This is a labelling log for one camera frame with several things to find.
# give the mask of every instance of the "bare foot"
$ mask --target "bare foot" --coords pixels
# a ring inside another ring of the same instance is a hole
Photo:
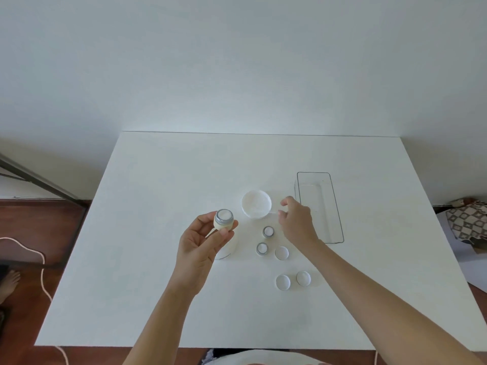
[[[0,282],[0,305],[12,294],[21,279],[18,271],[10,270]]]

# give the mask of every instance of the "left hand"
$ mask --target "left hand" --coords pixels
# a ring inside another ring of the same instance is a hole
[[[168,287],[183,289],[195,296],[203,288],[210,273],[215,256],[220,249],[235,235],[233,229],[238,221],[233,222],[230,231],[226,228],[213,232],[213,218],[216,211],[198,216],[186,229],[179,240],[176,266],[169,280]]]

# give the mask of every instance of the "clear plastic container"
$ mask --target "clear plastic container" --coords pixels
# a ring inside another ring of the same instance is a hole
[[[298,172],[295,198],[311,209],[313,226],[325,243],[342,243],[343,230],[329,173]]]

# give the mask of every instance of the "checkered bag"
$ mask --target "checkered bag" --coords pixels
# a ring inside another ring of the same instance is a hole
[[[446,212],[448,225],[455,237],[477,247],[487,241],[487,204],[476,201]]]

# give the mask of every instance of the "white cord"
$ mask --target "white cord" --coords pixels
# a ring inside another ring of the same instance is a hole
[[[36,251],[36,250],[33,250],[33,249],[30,249],[30,248],[24,246],[23,244],[21,244],[16,239],[13,239],[13,238],[10,238],[10,237],[0,237],[0,239],[8,239],[10,241],[14,241],[17,245],[21,246],[23,249],[26,249],[27,251],[35,252],[38,255],[40,255],[40,257],[42,258],[42,264],[43,265],[46,263],[46,257],[44,256],[44,254],[42,252]],[[49,292],[47,292],[46,288],[44,287],[44,269],[42,269],[40,271],[40,287],[42,288],[42,290],[44,291],[44,293],[46,294],[46,296],[49,298],[49,301],[52,302],[53,301],[52,296],[49,294]],[[66,363],[66,365],[69,365],[68,356],[66,355],[66,353],[64,352],[64,350],[61,347],[59,347],[59,346],[54,346],[54,347],[57,348],[62,353],[62,355],[64,357],[64,362]]]

